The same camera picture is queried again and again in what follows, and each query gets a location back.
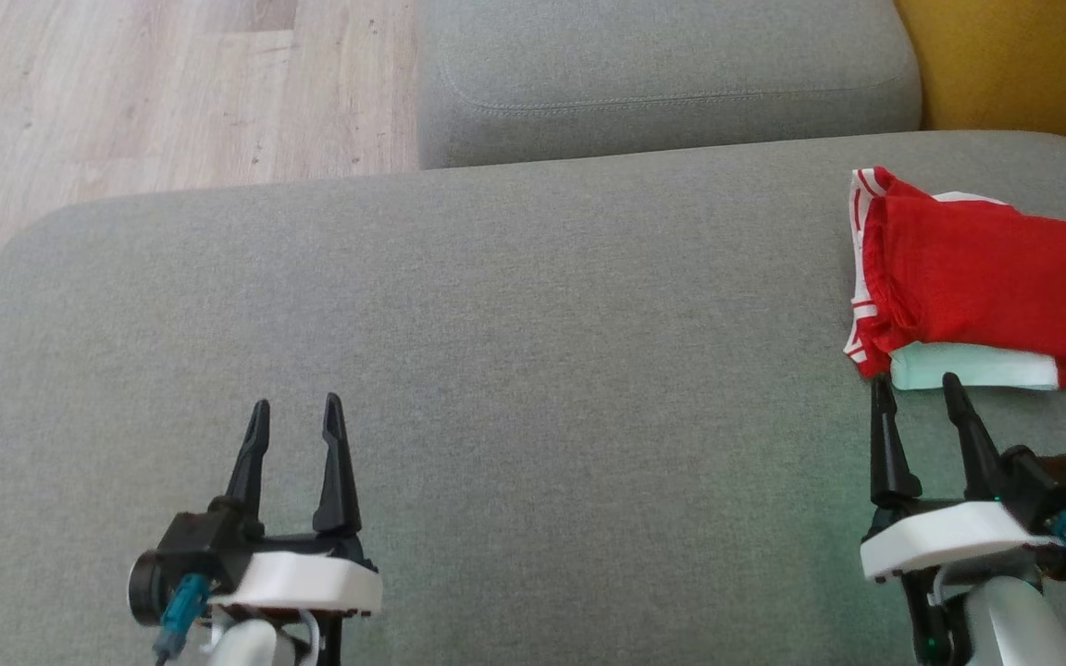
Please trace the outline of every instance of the red cloth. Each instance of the red cloth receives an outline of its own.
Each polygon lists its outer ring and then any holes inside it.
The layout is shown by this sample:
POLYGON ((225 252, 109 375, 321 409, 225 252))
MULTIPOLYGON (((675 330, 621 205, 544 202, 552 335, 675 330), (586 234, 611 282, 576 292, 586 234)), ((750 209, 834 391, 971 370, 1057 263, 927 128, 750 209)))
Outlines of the red cloth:
POLYGON ((859 329, 887 357, 970 342, 1055 357, 1066 385, 1066 222, 988 201, 936 201, 884 168, 862 271, 877 309, 859 329))

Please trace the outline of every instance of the white fabric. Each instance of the white fabric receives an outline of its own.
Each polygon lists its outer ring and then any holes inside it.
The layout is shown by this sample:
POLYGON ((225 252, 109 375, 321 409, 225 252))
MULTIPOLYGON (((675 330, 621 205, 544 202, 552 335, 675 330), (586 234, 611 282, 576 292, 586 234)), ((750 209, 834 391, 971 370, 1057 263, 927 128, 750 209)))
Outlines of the white fabric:
MULTIPOLYGON (((854 169, 850 184, 850 230, 854 241, 854 310, 850 340, 845 354, 854 362, 867 361, 867 353, 858 338, 858 322, 877 314, 867 274, 862 271, 862 240, 867 234, 867 214, 875 195, 884 195, 873 168, 854 169)), ((981 194, 943 193, 934 197, 938 201, 980 200, 1001 204, 1005 201, 982 197, 981 194)), ((969 387, 1015 387, 1018 389, 1059 389, 1059 368, 1048 355, 1021 353, 959 342, 912 342, 891 353, 891 383, 902 391, 911 389, 939 389, 944 372, 953 372, 960 383, 969 387)))

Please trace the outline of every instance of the gray upholstery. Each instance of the gray upholstery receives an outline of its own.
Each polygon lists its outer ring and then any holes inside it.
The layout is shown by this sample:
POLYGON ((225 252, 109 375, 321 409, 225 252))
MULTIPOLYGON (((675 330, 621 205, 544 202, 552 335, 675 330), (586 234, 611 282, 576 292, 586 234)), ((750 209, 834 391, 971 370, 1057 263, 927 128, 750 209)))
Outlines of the gray upholstery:
POLYGON ((427 0, 425 168, 915 130, 891 0, 427 0))
MULTIPOLYGON (((1066 218, 1066 140, 752 144, 67 208, 0 257, 0 663, 147 665, 123 587, 274 405, 309 525, 337 389, 388 610, 346 663, 906 663, 863 581, 847 170, 1066 218)), ((1066 392, 974 389, 1066 451, 1066 392)), ((927 492, 938 392, 901 396, 927 492)), ((1053 599, 1066 620, 1066 587, 1053 599)))

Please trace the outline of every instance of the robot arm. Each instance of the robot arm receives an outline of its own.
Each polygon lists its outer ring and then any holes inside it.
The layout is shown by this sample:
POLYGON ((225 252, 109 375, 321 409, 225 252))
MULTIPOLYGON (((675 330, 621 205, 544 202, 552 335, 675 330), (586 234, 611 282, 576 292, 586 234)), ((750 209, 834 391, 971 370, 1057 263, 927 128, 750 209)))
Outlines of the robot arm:
POLYGON ((194 623, 211 628, 212 666, 334 666, 342 622, 382 607, 364 555, 360 509, 339 396, 323 415, 326 468, 312 534, 265 536, 258 520, 270 404, 258 402, 225 494, 205 514, 180 514, 130 573, 130 611, 158 626, 157 666, 182 652, 194 623), (287 629, 297 626, 300 639, 287 629))
POLYGON ((891 380, 873 383, 876 509, 859 548, 862 572, 876 583, 900 579, 919 663, 1066 663, 1066 636, 1041 597, 1041 579, 1066 581, 1066 455, 1023 445, 999 455, 956 375, 943 376, 943 395, 960 441, 964 501, 919 499, 891 380), (946 599, 944 585, 969 589, 946 599))

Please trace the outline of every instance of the sofa seat cushion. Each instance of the sofa seat cushion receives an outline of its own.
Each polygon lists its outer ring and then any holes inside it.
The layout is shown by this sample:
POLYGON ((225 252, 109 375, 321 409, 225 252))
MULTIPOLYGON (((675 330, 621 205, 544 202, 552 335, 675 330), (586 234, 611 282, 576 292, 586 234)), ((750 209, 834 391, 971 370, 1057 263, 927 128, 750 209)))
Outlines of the sofa seat cushion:
MULTIPOLYGON (((385 612, 346 663, 905 663, 862 579, 850 169, 1066 218, 1066 140, 910 132, 147 195, 0 256, 0 663, 147 666, 130 565, 221 492, 309 529, 343 397, 385 612)), ((1066 452, 1066 392, 973 389, 1066 452)), ((965 487, 901 395, 926 493, 965 487)), ((1066 585, 1050 585, 1066 623, 1066 585)))
POLYGON ((429 0, 423 167, 917 130, 889 0, 429 0))

